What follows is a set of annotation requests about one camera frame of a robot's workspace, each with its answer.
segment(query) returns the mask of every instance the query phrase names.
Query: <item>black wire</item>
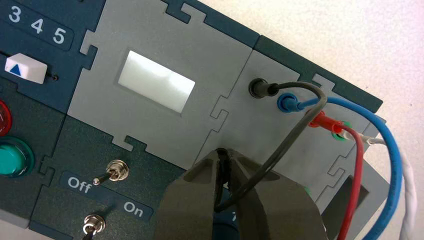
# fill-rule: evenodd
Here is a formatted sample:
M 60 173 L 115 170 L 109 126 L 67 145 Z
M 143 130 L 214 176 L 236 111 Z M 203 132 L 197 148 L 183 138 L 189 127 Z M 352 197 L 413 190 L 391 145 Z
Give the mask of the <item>black wire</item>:
M 219 158 L 218 174 L 216 177 L 216 196 L 214 207 L 221 203 L 223 198 L 224 184 L 230 180 L 230 157 L 224 148 L 216 149 Z
M 268 158 L 268 160 L 251 176 L 246 183 L 240 186 L 231 197 L 225 202 L 219 204 L 215 207 L 215 212 L 219 213 L 227 209 L 228 207 L 234 205 L 243 198 L 251 189 L 255 187 L 266 175 L 269 173 L 273 167 L 280 161 L 280 159 L 286 154 L 289 148 L 293 145 L 299 135 L 303 130 L 308 126 L 308 124 L 320 113 L 323 107 L 327 103 L 327 96 L 324 92 L 319 89 L 317 86 L 307 83 L 307 82 L 287 82 L 273 86 L 278 90 L 288 89 L 288 88 L 303 88 L 313 92 L 318 98 L 319 102 L 308 111 L 302 119 L 294 126 L 294 128 L 288 133 L 285 139 L 277 147 L 274 153 Z
M 5 57 L 10 57 L 9 54 L 5 53 L 4 51 L 0 50 L 0 55 L 4 55 Z
M 87 232 L 87 234 L 82 238 L 82 240 L 93 240 L 94 231 L 95 231 L 94 227 L 87 226 L 85 231 Z

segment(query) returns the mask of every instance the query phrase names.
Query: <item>white rectangular window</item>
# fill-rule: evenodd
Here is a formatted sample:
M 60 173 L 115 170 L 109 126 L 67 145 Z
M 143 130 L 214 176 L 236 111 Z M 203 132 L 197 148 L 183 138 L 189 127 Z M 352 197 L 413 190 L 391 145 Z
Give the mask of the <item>white rectangular window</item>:
M 129 51 L 118 83 L 181 113 L 195 82 L 134 51 Z

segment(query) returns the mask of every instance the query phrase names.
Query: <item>blue triangle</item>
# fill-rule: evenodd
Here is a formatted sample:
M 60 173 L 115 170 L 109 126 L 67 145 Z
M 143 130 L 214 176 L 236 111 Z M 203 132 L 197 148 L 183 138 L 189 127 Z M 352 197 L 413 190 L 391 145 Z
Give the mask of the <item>blue triangle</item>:
M 10 70 L 11 73 L 16 74 L 18 76 L 21 75 L 21 71 L 19 71 L 19 66 L 16 64 L 12 69 Z

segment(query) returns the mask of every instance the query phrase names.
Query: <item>gray panel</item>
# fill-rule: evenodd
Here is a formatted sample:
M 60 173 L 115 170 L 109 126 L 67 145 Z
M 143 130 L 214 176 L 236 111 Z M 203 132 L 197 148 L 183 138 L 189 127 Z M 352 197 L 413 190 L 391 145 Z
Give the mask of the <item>gray panel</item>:
M 30 222 L 28 218 L 20 217 L 3 209 L 0 209 L 0 219 L 23 229 L 28 227 Z
M 108 1 L 95 33 L 88 31 L 81 52 L 98 48 L 91 70 L 83 69 L 68 114 L 113 135 L 127 150 L 131 136 L 147 151 L 188 169 L 211 130 L 226 112 L 210 116 L 220 96 L 228 96 L 252 49 L 203 23 L 205 14 L 184 4 L 185 24 L 165 13 L 158 0 Z M 117 81 L 132 50 L 195 82 L 181 114 L 132 92 Z
M 253 98 L 248 85 L 255 78 L 284 83 L 296 81 L 298 77 L 291 69 L 253 51 L 230 96 L 221 97 L 216 104 L 212 116 L 221 111 L 228 112 L 228 116 L 220 131 L 211 131 L 199 159 L 212 149 L 231 148 L 264 163 L 305 112 L 283 113 L 277 107 L 277 96 Z M 333 82 L 320 75 L 312 80 L 320 84 L 328 96 L 340 97 L 332 92 Z M 294 93 L 300 101 L 315 97 L 303 89 L 280 93 L 283 92 Z M 324 111 L 337 120 L 350 122 L 358 132 L 377 135 L 369 121 L 352 111 L 334 104 L 328 104 Z M 323 128 L 308 127 L 274 170 L 308 187 L 322 213 L 346 178 L 353 174 L 355 149 L 353 141 L 337 141 Z M 362 184 L 370 193 L 361 204 L 362 210 L 355 214 L 356 226 L 349 232 L 350 236 L 356 236 L 387 195 L 388 184 L 368 164 L 364 167 Z

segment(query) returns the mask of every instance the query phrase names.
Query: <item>red wire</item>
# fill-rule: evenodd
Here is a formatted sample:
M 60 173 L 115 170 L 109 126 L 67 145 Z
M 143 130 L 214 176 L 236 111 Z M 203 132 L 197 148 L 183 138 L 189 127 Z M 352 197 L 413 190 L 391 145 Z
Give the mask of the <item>red wire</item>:
M 337 237 L 337 240 L 345 240 L 346 235 L 348 234 L 349 227 L 351 226 L 352 218 L 354 217 L 356 207 L 358 205 L 358 198 L 361 190 L 364 145 L 362 143 L 361 137 L 355 130 L 342 124 L 337 124 L 337 126 L 350 133 L 356 142 L 356 161 L 355 171 L 353 174 L 352 190 L 350 192 L 350 199 L 349 203 L 347 204 L 346 212 L 344 213 L 343 223 L 341 224 L 340 232 L 338 233 Z

